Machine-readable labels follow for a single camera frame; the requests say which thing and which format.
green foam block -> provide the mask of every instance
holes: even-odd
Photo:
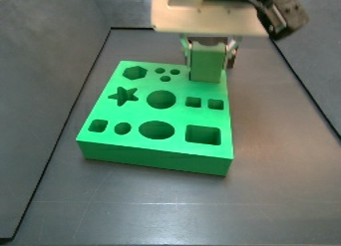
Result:
[[[232,160],[226,72],[121,61],[77,135],[88,159],[226,176]]]

oval hole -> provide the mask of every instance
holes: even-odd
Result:
[[[173,135],[173,127],[164,122],[147,122],[139,127],[140,134],[149,139],[165,139]]]

small circular hole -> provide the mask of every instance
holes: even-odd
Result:
[[[171,81],[171,77],[169,76],[161,76],[160,77],[160,80],[161,80],[161,82],[169,82]]]
[[[177,75],[177,74],[179,74],[179,70],[177,70],[177,69],[172,69],[172,70],[169,70],[169,73],[171,73],[172,75]]]
[[[163,68],[156,68],[156,69],[155,69],[155,72],[156,72],[157,74],[161,74],[164,71],[165,71],[165,70],[164,70]]]
[[[119,135],[127,134],[132,129],[132,126],[129,123],[117,123],[115,125],[115,133]]]

hexagon-shaped hole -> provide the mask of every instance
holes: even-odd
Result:
[[[147,69],[143,67],[135,66],[124,69],[123,76],[129,80],[137,80],[145,77]]]

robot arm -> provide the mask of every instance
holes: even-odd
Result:
[[[192,10],[189,12],[192,8],[204,12],[203,16],[193,14]],[[255,18],[250,8],[256,11]],[[197,34],[260,36],[264,29],[270,38],[276,40],[294,33],[308,21],[298,0],[157,0],[153,1],[152,18],[159,31],[184,33],[192,28],[191,32]],[[168,20],[173,26],[165,26]]]

